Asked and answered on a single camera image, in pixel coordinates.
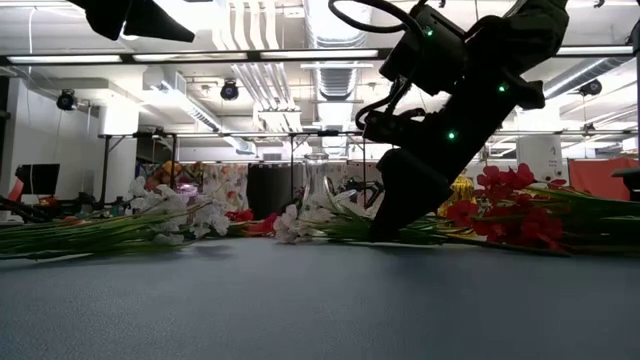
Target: gray tabletop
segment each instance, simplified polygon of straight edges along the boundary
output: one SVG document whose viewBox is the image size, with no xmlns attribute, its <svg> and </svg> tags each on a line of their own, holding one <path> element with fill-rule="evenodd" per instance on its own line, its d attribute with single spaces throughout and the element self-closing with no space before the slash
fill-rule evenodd
<svg viewBox="0 0 640 360">
<path fill-rule="evenodd" d="M 640 359 L 640 262 L 277 245 L 0 263 L 1 359 Z"/>
</svg>

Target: table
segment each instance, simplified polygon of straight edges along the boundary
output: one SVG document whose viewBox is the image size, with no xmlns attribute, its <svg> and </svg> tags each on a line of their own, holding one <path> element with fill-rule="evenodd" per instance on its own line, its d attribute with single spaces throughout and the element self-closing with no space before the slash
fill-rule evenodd
<svg viewBox="0 0 640 360">
<path fill-rule="evenodd" d="M 203 243 L 0 263 L 0 359 L 639 359 L 640 261 Z"/>
</svg>

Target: glass vase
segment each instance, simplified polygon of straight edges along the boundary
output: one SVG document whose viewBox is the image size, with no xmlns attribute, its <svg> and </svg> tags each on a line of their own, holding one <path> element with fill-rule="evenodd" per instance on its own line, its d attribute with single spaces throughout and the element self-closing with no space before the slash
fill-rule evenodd
<svg viewBox="0 0 640 360">
<path fill-rule="evenodd" d="M 302 212 L 315 210 L 329 202 L 329 193 L 325 186 L 329 155 L 311 153 L 304 156 L 305 187 L 302 198 Z"/>
</svg>

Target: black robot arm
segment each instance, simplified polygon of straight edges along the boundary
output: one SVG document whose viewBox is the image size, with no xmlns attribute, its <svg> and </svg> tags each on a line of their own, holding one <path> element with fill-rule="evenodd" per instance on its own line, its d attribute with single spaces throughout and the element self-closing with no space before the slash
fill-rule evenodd
<svg viewBox="0 0 640 360">
<path fill-rule="evenodd" d="M 347 21 L 335 7 L 338 1 L 345 0 L 330 0 L 329 8 Z M 356 114 L 365 138 L 400 147 L 378 163 L 386 192 L 371 239 L 386 241 L 448 199 L 455 178 L 516 105 L 544 107 L 542 82 L 520 75 L 560 48 L 569 23 L 567 0 L 520 1 L 504 17 L 482 18 L 467 32 L 425 1 L 409 14 L 383 0 L 353 1 L 386 11 L 403 25 L 380 28 L 352 19 L 348 24 L 379 33 L 407 31 L 380 69 L 393 81 L 389 96 Z M 421 122 L 394 115 L 411 85 L 451 97 Z M 384 105 L 384 111 L 376 110 Z"/>
</svg>

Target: security camera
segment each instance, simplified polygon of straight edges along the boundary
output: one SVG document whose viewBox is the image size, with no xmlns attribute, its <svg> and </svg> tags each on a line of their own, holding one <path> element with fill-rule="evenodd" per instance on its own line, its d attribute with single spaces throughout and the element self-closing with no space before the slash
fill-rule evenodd
<svg viewBox="0 0 640 360">
<path fill-rule="evenodd" d="M 220 90 L 220 97 L 227 101 L 233 101 L 238 98 L 239 92 L 236 86 L 235 79 L 227 79 L 224 81 L 222 90 Z"/>
<path fill-rule="evenodd" d="M 63 111 L 74 111 L 78 108 L 78 99 L 75 97 L 74 90 L 62 90 L 56 105 L 58 109 Z"/>
<path fill-rule="evenodd" d="M 588 82 L 582 85 L 580 88 L 578 88 L 578 93 L 582 96 L 587 96 L 587 95 L 596 96 L 601 92 L 602 92 L 602 83 L 600 83 L 600 81 L 598 81 L 597 79 L 591 82 Z"/>
</svg>

